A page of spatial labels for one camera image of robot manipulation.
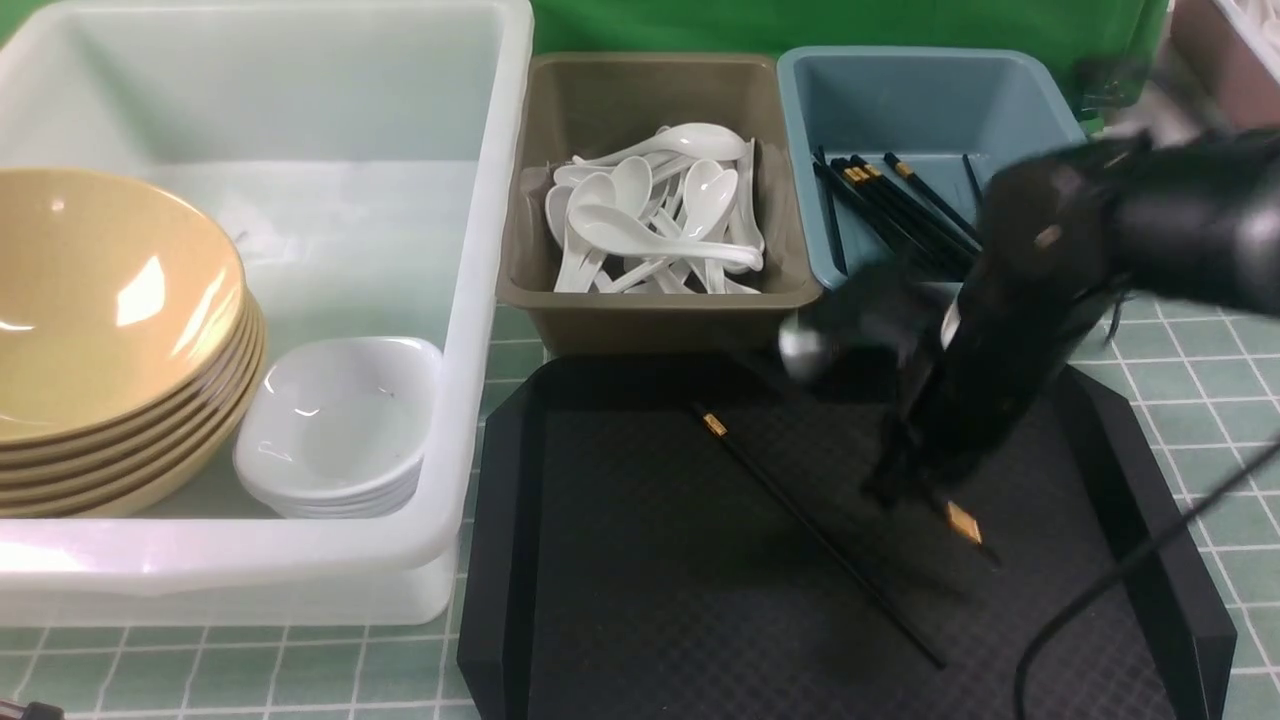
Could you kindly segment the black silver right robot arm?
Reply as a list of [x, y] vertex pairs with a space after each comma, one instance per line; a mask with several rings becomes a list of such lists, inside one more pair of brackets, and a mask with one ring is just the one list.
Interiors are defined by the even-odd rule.
[[896, 405], [863, 489], [932, 501], [996, 451], [1132, 290], [1277, 315], [1277, 132], [1148, 135], [1023, 159], [989, 181], [959, 291], [884, 283], [906, 325]]

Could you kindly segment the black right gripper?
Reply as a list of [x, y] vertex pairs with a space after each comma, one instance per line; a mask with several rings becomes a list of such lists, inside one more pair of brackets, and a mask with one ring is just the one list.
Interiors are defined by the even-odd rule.
[[884, 448], [865, 492], [936, 507], [997, 451], [1115, 304], [1121, 273], [1103, 224], [1117, 150], [1059, 150], [995, 174], [980, 256], [952, 299], [895, 283], [922, 327], [900, 364]]

